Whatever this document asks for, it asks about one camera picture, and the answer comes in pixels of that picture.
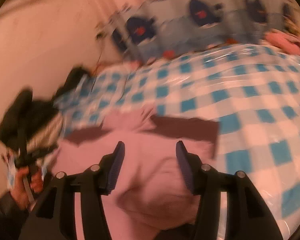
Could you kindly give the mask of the person's left hand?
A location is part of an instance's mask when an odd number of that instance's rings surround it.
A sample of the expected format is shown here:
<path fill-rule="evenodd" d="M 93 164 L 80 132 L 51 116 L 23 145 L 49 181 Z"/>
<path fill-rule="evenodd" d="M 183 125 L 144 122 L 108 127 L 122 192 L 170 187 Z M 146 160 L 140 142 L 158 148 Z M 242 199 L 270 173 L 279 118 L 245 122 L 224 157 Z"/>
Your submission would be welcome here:
<path fill-rule="evenodd" d="M 18 169 L 15 174 L 14 188 L 10 191 L 13 200 L 21 210 L 26 210 L 30 204 L 24 185 L 24 179 L 27 180 L 28 174 L 28 167 L 22 167 Z M 42 172 L 40 169 L 38 169 L 37 172 L 31 177 L 30 189 L 33 190 L 34 193 L 41 193 L 43 190 L 43 184 Z"/>

